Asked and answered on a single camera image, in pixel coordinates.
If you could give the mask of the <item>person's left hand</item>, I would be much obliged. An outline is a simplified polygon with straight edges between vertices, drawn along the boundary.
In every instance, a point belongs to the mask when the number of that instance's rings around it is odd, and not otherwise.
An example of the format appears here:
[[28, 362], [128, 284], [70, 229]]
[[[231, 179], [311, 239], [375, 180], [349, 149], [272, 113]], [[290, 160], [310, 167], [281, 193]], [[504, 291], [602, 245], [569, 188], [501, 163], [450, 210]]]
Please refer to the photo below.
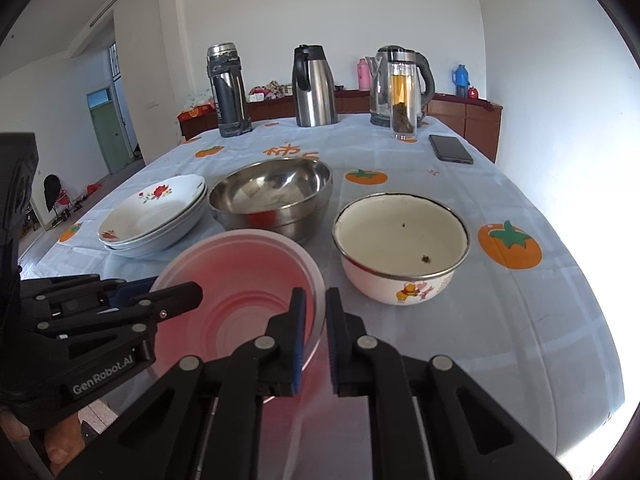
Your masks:
[[[1, 409], [1, 428], [12, 442], [29, 440], [29, 428], [6, 408]], [[42, 445], [48, 456], [48, 469], [56, 477], [85, 448], [78, 414], [47, 429]]]

